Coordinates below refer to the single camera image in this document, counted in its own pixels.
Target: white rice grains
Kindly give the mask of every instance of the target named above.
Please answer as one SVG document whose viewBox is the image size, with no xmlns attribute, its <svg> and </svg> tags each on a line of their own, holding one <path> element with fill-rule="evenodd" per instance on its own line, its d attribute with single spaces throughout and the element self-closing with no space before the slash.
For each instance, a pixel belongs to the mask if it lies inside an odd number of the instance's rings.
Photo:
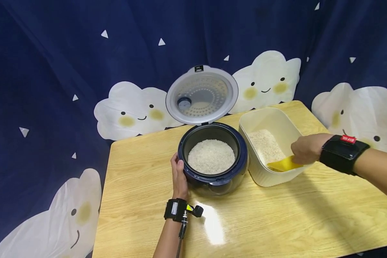
<svg viewBox="0 0 387 258">
<path fill-rule="evenodd" d="M 225 142 L 210 139 L 197 143 L 188 154 L 188 164 L 196 171 L 215 175 L 235 162 L 234 151 Z"/>
<path fill-rule="evenodd" d="M 257 152 L 259 159 L 264 165 L 286 158 L 278 146 L 275 137 L 272 135 L 272 133 L 270 133 L 270 131 L 263 129 L 252 132 L 248 136 Z"/>
</svg>

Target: yellow cheek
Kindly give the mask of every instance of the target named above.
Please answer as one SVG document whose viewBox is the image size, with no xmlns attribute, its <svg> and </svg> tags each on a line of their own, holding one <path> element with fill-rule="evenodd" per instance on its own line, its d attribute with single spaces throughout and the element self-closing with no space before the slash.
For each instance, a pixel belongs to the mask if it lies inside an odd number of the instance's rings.
<svg viewBox="0 0 387 258">
<path fill-rule="evenodd" d="M 278 82 L 273 87 L 273 92 L 275 92 L 275 94 L 278 94 L 278 95 L 286 92 L 286 90 L 288 90 L 288 83 L 286 82 Z"/>
<path fill-rule="evenodd" d="M 258 90 L 255 89 L 255 87 L 249 87 L 248 89 L 245 90 L 243 93 L 243 96 L 246 100 L 252 100 L 255 98 L 258 94 Z"/>
<path fill-rule="evenodd" d="M 149 117 L 153 120 L 163 120 L 164 114 L 159 109 L 152 109 L 149 112 Z"/>
<path fill-rule="evenodd" d="M 121 116 L 119 118 L 119 124 L 122 127 L 132 127 L 135 124 L 135 120 L 131 116 Z"/>
<path fill-rule="evenodd" d="M 77 212 L 76 222 L 79 225 L 84 225 L 90 218 L 91 214 L 91 206 L 90 202 L 85 202 L 82 204 L 82 206 L 79 208 Z"/>
<path fill-rule="evenodd" d="M 335 111 L 333 114 L 333 119 L 331 120 L 331 127 L 337 128 L 340 126 L 340 112 Z"/>
<path fill-rule="evenodd" d="M 376 143 L 372 140 L 369 140 L 367 138 L 361 138 L 361 139 L 358 139 L 359 141 L 361 142 L 365 142 L 366 144 L 368 144 L 370 146 L 370 148 L 373 148 L 375 149 L 376 148 Z"/>
</svg>

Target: red label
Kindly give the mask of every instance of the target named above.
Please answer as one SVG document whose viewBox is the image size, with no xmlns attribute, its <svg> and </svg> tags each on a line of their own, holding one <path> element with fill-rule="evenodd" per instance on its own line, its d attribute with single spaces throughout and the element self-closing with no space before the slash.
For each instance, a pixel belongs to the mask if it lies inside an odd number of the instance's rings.
<svg viewBox="0 0 387 258">
<path fill-rule="evenodd" d="M 348 135 L 341 136 L 340 140 L 348 143 L 354 144 L 356 142 L 356 138 Z"/>
</svg>

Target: hand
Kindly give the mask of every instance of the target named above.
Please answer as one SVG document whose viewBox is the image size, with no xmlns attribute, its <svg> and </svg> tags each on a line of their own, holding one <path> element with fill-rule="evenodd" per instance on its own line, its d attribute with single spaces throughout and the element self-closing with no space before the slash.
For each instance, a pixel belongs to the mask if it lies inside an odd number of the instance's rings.
<svg viewBox="0 0 387 258">
<path fill-rule="evenodd" d="M 306 165 L 319 160 L 322 146 L 332 136 L 329 133 L 318 133 L 299 137 L 296 142 L 291 144 L 291 150 L 294 153 L 292 162 Z"/>
<path fill-rule="evenodd" d="M 188 182 L 183 173 L 183 161 L 178 159 L 178 153 L 175 153 L 170 160 L 172 165 L 173 196 L 172 199 L 180 198 L 185 201 L 188 199 Z"/>
</svg>

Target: dark blue backdrop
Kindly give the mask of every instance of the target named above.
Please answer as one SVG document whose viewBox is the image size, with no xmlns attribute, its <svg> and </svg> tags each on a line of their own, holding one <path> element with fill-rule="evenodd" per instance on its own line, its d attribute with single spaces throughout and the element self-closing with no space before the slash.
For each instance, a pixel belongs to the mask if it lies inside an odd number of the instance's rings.
<svg viewBox="0 0 387 258">
<path fill-rule="evenodd" d="M 387 1 L 317 5 L 0 0 L 0 242 L 84 169 L 96 169 L 103 184 L 111 141 L 93 111 L 117 82 L 167 91 L 194 65 L 233 74 L 273 49 L 302 60 L 295 99 L 308 107 L 340 82 L 387 88 Z M 363 257 L 373 254 L 387 257 L 387 248 Z"/>
</svg>

